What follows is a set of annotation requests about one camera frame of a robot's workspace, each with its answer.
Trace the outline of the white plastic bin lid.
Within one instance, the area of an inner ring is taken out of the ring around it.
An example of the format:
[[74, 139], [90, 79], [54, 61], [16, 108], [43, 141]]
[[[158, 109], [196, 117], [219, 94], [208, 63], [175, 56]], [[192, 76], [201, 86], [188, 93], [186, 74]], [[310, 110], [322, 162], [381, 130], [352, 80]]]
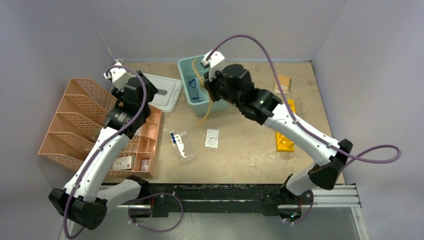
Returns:
[[157, 88], [150, 105], [160, 109], [164, 113], [171, 113], [177, 104], [178, 98], [183, 87], [180, 79], [159, 76], [154, 74], [144, 74], [148, 80]]

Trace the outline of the blue rubber band loop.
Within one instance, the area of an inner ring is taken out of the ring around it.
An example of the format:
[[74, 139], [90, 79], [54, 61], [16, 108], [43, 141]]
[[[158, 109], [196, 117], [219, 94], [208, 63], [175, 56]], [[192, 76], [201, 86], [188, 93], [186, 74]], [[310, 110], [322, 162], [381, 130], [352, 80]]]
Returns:
[[200, 89], [200, 81], [198, 78], [193, 78], [188, 81], [187, 92], [192, 103], [203, 101], [202, 91]]

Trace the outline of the mint green plastic bin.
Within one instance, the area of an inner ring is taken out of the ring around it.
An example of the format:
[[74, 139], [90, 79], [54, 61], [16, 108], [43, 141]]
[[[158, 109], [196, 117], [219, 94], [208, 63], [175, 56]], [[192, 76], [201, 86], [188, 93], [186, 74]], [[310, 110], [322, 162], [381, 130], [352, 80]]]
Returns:
[[192, 62], [196, 59], [194, 67], [199, 75], [203, 77], [204, 74], [208, 73], [209, 70], [201, 64], [202, 58], [203, 55], [196, 55], [182, 58], [177, 62], [188, 105], [192, 107], [194, 115], [197, 117], [204, 116], [207, 113], [210, 103], [208, 91], [201, 86], [200, 79], [192, 68]]

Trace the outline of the small white plastic packet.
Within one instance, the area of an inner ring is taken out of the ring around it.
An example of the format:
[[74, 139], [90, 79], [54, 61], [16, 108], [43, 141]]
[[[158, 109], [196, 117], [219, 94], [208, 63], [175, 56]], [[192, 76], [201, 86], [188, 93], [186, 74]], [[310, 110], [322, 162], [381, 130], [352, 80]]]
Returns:
[[219, 133], [220, 131], [217, 129], [207, 129], [206, 139], [205, 139], [205, 147], [207, 148], [218, 148], [219, 146]]

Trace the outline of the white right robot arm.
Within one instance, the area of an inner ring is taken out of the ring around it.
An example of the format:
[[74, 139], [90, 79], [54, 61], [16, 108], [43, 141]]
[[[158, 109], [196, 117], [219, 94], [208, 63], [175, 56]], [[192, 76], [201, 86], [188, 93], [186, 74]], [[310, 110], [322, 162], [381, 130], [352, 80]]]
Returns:
[[326, 136], [297, 115], [269, 90], [257, 88], [251, 74], [240, 64], [230, 64], [223, 70], [204, 75], [204, 87], [215, 102], [225, 100], [236, 106], [247, 119], [264, 125], [294, 142], [314, 163], [301, 172], [290, 175], [283, 184], [280, 196], [294, 203], [304, 192], [319, 187], [332, 190], [346, 165], [353, 143]]

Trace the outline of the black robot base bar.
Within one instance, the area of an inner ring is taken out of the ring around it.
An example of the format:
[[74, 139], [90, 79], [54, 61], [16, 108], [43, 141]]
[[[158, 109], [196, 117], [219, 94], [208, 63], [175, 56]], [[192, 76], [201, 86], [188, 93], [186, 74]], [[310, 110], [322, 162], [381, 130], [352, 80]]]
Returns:
[[314, 198], [308, 190], [293, 195], [281, 184], [223, 184], [223, 183], [149, 183], [131, 175], [141, 186], [140, 193], [130, 204], [147, 205], [154, 218], [166, 218], [170, 213], [262, 214], [298, 221], [302, 208], [310, 207]]

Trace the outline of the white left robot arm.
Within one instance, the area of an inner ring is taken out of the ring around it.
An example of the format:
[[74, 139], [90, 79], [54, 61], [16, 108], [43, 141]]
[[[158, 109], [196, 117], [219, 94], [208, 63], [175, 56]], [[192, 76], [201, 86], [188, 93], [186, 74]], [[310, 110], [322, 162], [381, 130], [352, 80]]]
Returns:
[[147, 181], [131, 175], [123, 182], [101, 190], [100, 187], [118, 155], [135, 136], [151, 114], [149, 103], [158, 89], [141, 72], [133, 77], [125, 74], [130, 68], [110, 67], [105, 73], [115, 85], [112, 95], [117, 98], [114, 108], [107, 114], [103, 128], [87, 158], [63, 188], [54, 188], [48, 198], [63, 216], [63, 231], [68, 239], [76, 238], [68, 229], [68, 221], [81, 229], [94, 230], [107, 213], [119, 205], [134, 201], [146, 203], [149, 191]]

